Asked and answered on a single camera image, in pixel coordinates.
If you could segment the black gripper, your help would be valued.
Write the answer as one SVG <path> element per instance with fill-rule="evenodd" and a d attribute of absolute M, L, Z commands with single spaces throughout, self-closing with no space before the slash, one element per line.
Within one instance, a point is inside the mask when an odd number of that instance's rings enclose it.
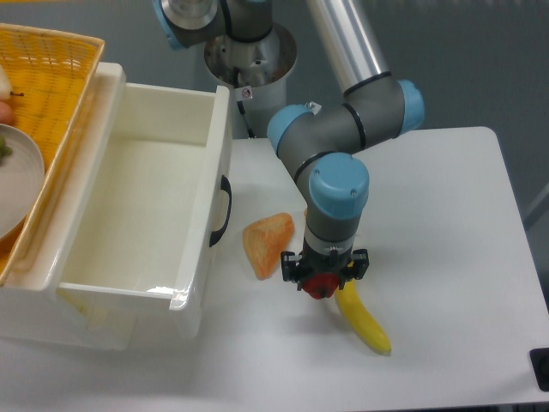
<path fill-rule="evenodd" d="M 284 282 L 302 290 L 303 283 L 339 283 L 339 290 L 350 281 L 362 280 L 370 266 L 367 249 L 353 250 L 346 243 L 304 240 L 302 252 L 281 253 L 281 273 Z"/>

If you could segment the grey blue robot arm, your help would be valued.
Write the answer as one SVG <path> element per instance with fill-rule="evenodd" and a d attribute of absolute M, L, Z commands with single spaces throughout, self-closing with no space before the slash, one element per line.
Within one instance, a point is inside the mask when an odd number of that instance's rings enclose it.
<path fill-rule="evenodd" d="M 273 19 L 270 1 L 156 1 L 174 48 L 204 45 L 208 71 L 232 89 L 249 136 L 265 134 L 307 205 L 300 253 L 277 259 L 283 279 L 315 299 L 361 279 L 368 253 L 354 238 L 369 193 L 357 158 L 421 126 L 425 104 L 409 81 L 396 80 L 357 1 L 307 4 L 344 100 L 331 110 L 284 106 L 275 90 L 293 69 L 292 35 Z"/>

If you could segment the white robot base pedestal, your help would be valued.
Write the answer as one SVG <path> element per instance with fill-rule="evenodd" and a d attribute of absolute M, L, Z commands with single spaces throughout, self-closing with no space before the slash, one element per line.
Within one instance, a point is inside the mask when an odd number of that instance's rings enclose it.
<path fill-rule="evenodd" d="M 297 61 L 291 33 L 275 23 L 253 43 L 222 35 L 206 43 L 204 59 L 216 82 L 230 90 L 232 135 L 266 137 L 270 119 L 287 105 L 287 78 Z"/>

